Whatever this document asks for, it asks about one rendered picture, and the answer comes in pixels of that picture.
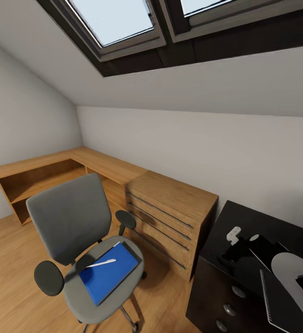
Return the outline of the mouse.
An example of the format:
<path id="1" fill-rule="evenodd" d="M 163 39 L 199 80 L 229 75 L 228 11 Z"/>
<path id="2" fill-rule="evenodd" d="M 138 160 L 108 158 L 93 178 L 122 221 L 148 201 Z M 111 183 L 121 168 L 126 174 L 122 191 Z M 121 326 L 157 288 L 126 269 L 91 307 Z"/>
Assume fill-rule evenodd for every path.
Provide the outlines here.
<path id="1" fill-rule="evenodd" d="M 234 262 L 233 260 L 231 260 L 231 261 L 229 262 L 228 260 L 223 259 L 223 258 L 221 257 L 222 254 L 226 254 L 226 252 L 219 252 L 219 253 L 218 253 L 218 257 L 219 257 L 219 259 L 221 260 L 221 262 L 222 262 L 223 264 L 225 264 L 225 265 L 226 265 L 227 267 L 229 267 L 229 268 L 235 268 L 235 267 L 237 266 L 237 262 Z"/>

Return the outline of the notebook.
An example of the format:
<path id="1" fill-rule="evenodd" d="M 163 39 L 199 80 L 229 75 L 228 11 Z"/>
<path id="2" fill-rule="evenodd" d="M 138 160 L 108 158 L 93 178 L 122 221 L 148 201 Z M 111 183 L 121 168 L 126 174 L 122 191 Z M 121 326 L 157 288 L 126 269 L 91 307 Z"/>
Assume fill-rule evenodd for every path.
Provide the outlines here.
<path id="1" fill-rule="evenodd" d="M 287 333 L 303 333 L 303 312 L 271 272 L 260 270 L 268 321 Z"/>

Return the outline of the folder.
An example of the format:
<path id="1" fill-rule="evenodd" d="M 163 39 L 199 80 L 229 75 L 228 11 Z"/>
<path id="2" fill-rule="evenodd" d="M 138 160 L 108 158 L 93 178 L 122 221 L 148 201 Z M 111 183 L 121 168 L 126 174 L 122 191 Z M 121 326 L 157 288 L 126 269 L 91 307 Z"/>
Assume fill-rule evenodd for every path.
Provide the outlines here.
<path id="1" fill-rule="evenodd" d="M 118 242 L 91 265 L 111 259 L 114 262 L 87 267 L 79 273 L 86 290 L 97 307 L 138 265 L 138 261 Z"/>

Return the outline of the swivel chair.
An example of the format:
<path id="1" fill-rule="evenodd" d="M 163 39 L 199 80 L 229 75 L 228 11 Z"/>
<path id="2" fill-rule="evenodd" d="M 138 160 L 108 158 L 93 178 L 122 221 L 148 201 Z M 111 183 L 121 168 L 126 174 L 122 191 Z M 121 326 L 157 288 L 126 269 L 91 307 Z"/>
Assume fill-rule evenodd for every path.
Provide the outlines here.
<path id="1" fill-rule="evenodd" d="M 90 173 L 49 188 L 28 198 L 26 206 L 50 258 L 63 266 L 72 265 L 64 278 L 54 262 L 39 263 L 34 270 L 39 288 L 48 296 L 57 296 L 63 291 L 72 314 L 79 323 L 85 323 L 82 333 L 87 332 L 89 325 L 107 320 L 118 309 L 132 327 L 132 333 L 139 333 L 138 323 L 133 323 L 122 306 L 140 279 L 147 276 L 142 251 L 123 236 L 126 227 L 136 227 L 136 220 L 126 211 L 116 211 L 115 216 L 121 222 L 119 234 L 102 240 L 109 234 L 112 213 L 98 174 Z M 96 246 L 75 260 L 96 242 Z M 138 265 L 96 307 L 79 273 L 118 242 Z"/>

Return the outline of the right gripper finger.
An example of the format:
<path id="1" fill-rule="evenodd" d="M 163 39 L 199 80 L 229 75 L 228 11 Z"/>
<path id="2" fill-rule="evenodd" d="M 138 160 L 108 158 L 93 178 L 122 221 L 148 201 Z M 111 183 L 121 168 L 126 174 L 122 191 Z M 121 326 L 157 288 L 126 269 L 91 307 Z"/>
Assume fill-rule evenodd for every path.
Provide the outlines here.
<path id="1" fill-rule="evenodd" d="M 223 259 L 228 260 L 228 261 L 230 261 L 230 260 L 232 259 L 232 258 L 229 256 L 228 253 L 226 253 L 226 254 L 222 254 L 221 257 L 222 257 Z"/>

